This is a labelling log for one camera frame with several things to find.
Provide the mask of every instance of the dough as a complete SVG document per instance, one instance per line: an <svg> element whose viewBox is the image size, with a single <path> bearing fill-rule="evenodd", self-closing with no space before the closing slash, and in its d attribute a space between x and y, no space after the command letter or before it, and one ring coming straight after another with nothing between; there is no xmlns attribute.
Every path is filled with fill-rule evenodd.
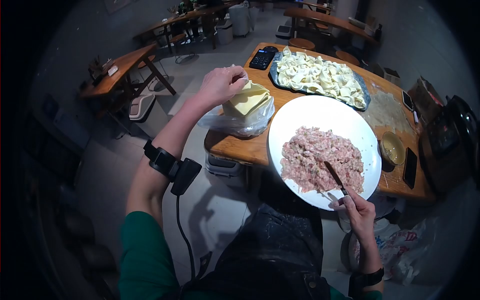
<svg viewBox="0 0 480 300"><path fill-rule="evenodd" d="M236 117L247 115L253 108L264 102L270 96L270 91L260 84L254 84L251 80L243 87L243 89L233 96L232 99L223 104L225 114Z"/></svg>

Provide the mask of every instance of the wooden table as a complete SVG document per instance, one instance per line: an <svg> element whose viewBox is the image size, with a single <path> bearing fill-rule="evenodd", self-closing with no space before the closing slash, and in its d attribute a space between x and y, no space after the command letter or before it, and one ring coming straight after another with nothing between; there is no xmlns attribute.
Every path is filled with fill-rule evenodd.
<svg viewBox="0 0 480 300"><path fill-rule="evenodd" d="M216 12L221 11L225 8L229 8L230 6L233 6L235 4L237 4L237 1L233 1L231 3L224 4L224 5L219 5L219 6L215 6L215 7L210 7L210 8L205 8L205 9L200 9L200 10L188 12L181 17L176 17L176 18L169 17L166 21L158 22L158 23L150 26L148 29L145 29L141 33L134 36L133 39L140 39L141 40L143 38L143 36L154 36L153 31L155 29L159 29L159 28L163 27L163 35L167 39L168 50L170 51L170 53L172 53L172 46L170 45L170 39L168 37L171 32L169 32L167 30L167 26L169 26L169 25L171 26L172 24L175 24L177 22L186 22L190 19L194 19L194 18L198 18L198 17L212 18L213 15ZM212 22L207 22L207 24L205 24L205 25L210 25L211 26L211 28L210 28L211 31L214 32L215 23L213 21ZM215 35L212 35L212 47L213 47L213 49L216 49Z"/></svg>
<svg viewBox="0 0 480 300"><path fill-rule="evenodd" d="M160 71L148 59L148 55L155 49L156 45L150 45L115 59L114 66L118 67L118 71L116 71L111 77L106 75L97 86L87 84L87 87L80 92L80 97L92 98L105 96L112 92L119 84L121 84L123 90L127 93L127 97L129 99L133 99L140 95L140 93L155 78L155 76L171 92L172 95L176 94L177 92L175 92L173 87L171 87ZM147 67L152 71L152 74L148 76L143 83L132 84L129 72L141 61L145 62Z"/></svg>
<svg viewBox="0 0 480 300"><path fill-rule="evenodd" d="M323 6L323 4L308 3L308 2L304 2L303 0L295 0L295 2L298 3L299 8L302 8L304 5L307 5L308 8L310 8L310 10L312 10L312 11L313 11L312 7L316 7L318 9L324 11L326 14L330 14L330 11L332 10L328 7Z"/></svg>
<svg viewBox="0 0 480 300"><path fill-rule="evenodd" d="M244 69L247 71L249 79L251 79L254 83L261 84L270 90L270 94L275 99L275 111L277 112L285 103L297 97L303 96L303 94L293 93L287 90L281 90L276 88L268 78L269 69L261 71L248 67L250 60L254 57L255 53L257 53L259 49L262 49L266 46L276 47L280 51L284 47L283 45L271 43L258 44L258 46L250 55L250 58L245 63ZM314 57L321 55L322 58L325 60L345 63L353 71L357 72L363 77L368 91L371 95L374 95L378 92L378 87L385 93L391 93L396 101L402 101L402 89L400 87L367 70L354 66L348 62L344 62L337 58L333 58L324 54L319 54L313 51L303 50L294 47L290 47L290 50L305 52L307 53L307 55L311 55ZM413 114L408 111L407 108L403 105L402 108L410 125L414 125ZM259 136L250 138L239 138L236 136L227 135L225 133L209 130L204 141L205 149L209 153L217 157L232 159L243 164L259 164L267 166L269 164L267 155L267 136L269 128ZM383 133L386 131L392 131L392 128L390 126L376 126L372 130L377 136L377 138L381 139ZM395 133L400 137L405 148L410 147L415 152L415 154L418 155L419 137L416 134L411 135L410 133L405 131L395 131ZM417 164L417 176L415 180L415 187L413 190L410 189L402 179L404 166L405 165L397 166L391 172L382 171L377 191L381 194L401 196L407 199L415 199L417 201L424 201L429 203L435 201L435 197L425 179L425 175L422 169L420 168L420 163Z"/></svg>
<svg viewBox="0 0 480 300"><path fill-rule="evenodd" d="M379 45L379 43L373 37L369 36L363 29L360 29L350 24L349 21L345 21L325 13L314 12L312 10L306 10L306 9L297 8L297 7L290 7L285 10L283 15L292 18L292 30L291 30L292 37L294 37L295 31L297 30L297 27L298 27L296 25L296 19L306 19L306 20L313 20L316 22L320 22L325 25L331 25L336 28L340 28L352 34L363 37L365 40L367 40L373 45L376 45L376 46Z"/></svg>

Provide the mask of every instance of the knife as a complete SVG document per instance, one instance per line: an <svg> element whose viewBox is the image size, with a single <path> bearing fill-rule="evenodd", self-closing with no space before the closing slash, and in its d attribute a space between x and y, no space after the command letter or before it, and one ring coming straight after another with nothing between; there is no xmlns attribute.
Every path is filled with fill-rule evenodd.
<svg viewBox="0 0 480 300"><path fill-rule="evenodd" d="M340 178L338 177L338 175L336 174L335 170L333 169L332 165L330 165L330 163L328 161L324 161L324 164L325 164L325 167L327 167L328 171L330 172L330 174L332 174L333 176L333 179L335 179L335 182L340 186L340 190L342 191L343 195L344 196L347 196L348 195L348 192L347 190L345 190L345 188L343 187L343 183L342 181L340 180Z"/></svg>

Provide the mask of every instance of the apron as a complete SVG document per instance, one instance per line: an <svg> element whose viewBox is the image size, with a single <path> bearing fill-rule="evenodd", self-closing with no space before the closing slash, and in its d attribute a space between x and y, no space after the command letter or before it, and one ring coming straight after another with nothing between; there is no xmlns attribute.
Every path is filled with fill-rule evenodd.
<svg viewBox="0 0 480 300"><path fill-rule="evenodd" d="M293 214L262 204L223 251L213 272L160 299L182 299L187 290L201 290L230 299L329 300L330 287L320 277L321 218L317 208L298 200L287 201L289 206L296 201L298 211Z"/></svg>

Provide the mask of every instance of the calculator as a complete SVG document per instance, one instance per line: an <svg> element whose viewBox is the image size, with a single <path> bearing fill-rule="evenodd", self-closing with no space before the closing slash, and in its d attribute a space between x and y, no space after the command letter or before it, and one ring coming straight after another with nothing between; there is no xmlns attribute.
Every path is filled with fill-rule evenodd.
<svg viewBox="0 0 480 300"><path fill-rule="evenodd" d="M253 69L266 70L276 52L277 51L266 51L265 48L259 49L252 61L250 61L249 67Z"/></svg>

